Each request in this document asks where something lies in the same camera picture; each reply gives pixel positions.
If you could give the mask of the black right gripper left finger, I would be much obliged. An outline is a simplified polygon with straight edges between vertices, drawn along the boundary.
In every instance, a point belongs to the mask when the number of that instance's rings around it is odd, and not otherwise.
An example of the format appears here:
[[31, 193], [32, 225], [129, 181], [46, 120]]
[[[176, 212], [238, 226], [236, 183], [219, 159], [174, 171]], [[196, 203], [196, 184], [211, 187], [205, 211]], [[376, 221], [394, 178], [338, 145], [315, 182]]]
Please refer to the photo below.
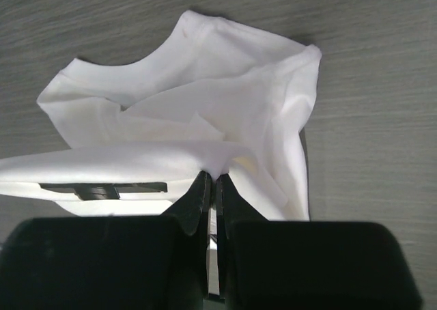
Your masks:
[[1, 251], [2, 309], [202, 309], [212, 178], [158, 216], [34, 218]]

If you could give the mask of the white t shirt with print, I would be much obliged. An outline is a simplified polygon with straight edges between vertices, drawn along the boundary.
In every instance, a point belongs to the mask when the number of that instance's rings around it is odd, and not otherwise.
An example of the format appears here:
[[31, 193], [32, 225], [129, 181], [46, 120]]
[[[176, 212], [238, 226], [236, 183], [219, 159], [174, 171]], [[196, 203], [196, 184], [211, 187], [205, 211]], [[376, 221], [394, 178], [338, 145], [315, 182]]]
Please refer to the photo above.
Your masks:
[[200, 171], [270, 220], [309, 219], [300, 132], [322, 54], [192, 11], [147, 57], [74, 59], [38, 96], [68, 149], [1, 161], [1, 193], [78, 216], [160, 214]]

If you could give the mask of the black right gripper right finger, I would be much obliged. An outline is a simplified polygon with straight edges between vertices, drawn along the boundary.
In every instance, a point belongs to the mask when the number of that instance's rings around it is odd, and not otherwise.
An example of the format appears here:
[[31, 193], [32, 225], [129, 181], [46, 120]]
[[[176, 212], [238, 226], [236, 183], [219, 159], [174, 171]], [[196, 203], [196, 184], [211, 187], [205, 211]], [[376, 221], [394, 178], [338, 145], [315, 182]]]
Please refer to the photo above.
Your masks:
[[216, 182], [219, 291], [228, 309], [420, 309], [423, 299], [383, 225], [270, 221]]

